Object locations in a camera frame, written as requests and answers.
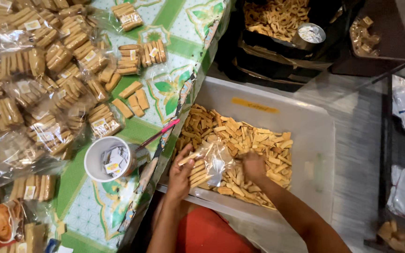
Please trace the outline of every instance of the hand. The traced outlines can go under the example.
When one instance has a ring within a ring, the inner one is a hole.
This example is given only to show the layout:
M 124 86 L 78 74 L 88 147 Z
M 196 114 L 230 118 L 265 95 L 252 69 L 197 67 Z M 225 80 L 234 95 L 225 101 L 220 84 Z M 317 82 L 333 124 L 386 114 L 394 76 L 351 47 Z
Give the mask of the hand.
M 188 176 L 190 175 L 190 171 L 193 169 L 195 161 L 190 159 L 186 164 L 180 167 L 177 165 L 177 163 L 187 157 L 192 148 L 191 143 L 187 144 L 187 146 L 185 146 L 183 150 L 176 156 L 176 159 L 173 161 L 170 168 L 170 178 L 168 180 L 166 197 L 171 200 L 181 201 L 186 198 L 190 192 Z
M 253 183 L 257 184 L 266 176 L 265 162 L 256 152 L 248 152 L 243 158 L 245 175 Z

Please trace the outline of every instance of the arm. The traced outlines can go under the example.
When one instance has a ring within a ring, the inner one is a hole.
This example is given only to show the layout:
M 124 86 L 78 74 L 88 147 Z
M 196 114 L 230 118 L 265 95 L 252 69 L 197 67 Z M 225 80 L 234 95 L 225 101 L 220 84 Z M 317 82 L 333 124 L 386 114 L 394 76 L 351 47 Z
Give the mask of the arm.
M 248 153 L 244 158 L 244 170 L 248 179 L 267 195 L 284 219 L 301 236 L 310 253 L 351 252 L 318 213 L 266 176 L 262 157 L 256 153 Z
M 195 163 L 190 159 L 185 165 L 179 167 L 177 162 L 186 157 L 191 149 L 192 145 L 188 144 L 176 156 L 170 168 L 168 190 L 147 253 L 173 253 L 176 251 L 179 205 L 190 191 L 188 175 Z

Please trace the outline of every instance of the red snack package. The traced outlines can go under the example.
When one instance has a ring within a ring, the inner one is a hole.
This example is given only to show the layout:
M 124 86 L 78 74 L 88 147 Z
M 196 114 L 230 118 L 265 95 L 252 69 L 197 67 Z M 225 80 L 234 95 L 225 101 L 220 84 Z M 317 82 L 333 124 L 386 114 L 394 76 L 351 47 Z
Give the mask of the red snack package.
M 24 240 L 24 209 L 18 200 L 0 204 L 0 248 Z

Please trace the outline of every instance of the plastic tablecloth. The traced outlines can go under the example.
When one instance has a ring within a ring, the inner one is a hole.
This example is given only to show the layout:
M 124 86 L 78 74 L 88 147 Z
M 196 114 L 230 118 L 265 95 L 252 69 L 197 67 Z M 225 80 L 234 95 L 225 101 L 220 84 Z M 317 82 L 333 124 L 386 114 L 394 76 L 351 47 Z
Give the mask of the plastic tablecloth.
M 126 127 L 116 136 L 136 148 L 170 120 L 181 122 L 137 152 L 138 168 L 120 180 L 99 183 L 87 176 L 83 161 L 90 142 L 69 162 L 53 201 L 55 218 L 49 236 L 74 252 L 115 252 L 124 236 L 123 243 L 132 241 L 215 57 L 233 5 L 230 0 L 96 0 L 92 5 L 109 9 L 121 2 L 132 3 L 144 25 L 104 36 L 114 47 L 162 39 L 167 62 L 143 69 L 139 76 L 124 76 L 112 92 L 117 98 L 133 81 L 140 81 L 151 106 L 142 118 L 123 118 Z M 64 234 L 57 229 L 62 222 L 67 225 Z

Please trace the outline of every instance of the person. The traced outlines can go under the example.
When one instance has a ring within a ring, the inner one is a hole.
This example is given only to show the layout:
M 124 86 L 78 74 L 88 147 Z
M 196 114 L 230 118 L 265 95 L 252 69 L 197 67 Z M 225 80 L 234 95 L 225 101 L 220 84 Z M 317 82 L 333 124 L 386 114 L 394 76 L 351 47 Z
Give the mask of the person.
M 171 168 L 168 190 L 156 209 L 153 236 L 147 253 L 171 252 L 259 252 L 238 235 L 215 211 L 183 201 L 190 191 L 188 176 L 194 160 L 179 167 L 178 161 L 192 150 L 188 144 Z M 278 211 L 301 236 L 310 253 L 351 253 L 346 244 L 320 215 L 295 195 L 266 176 L 265 162 L 254 152 L 243 158 L 245 176 L 273 202 Z

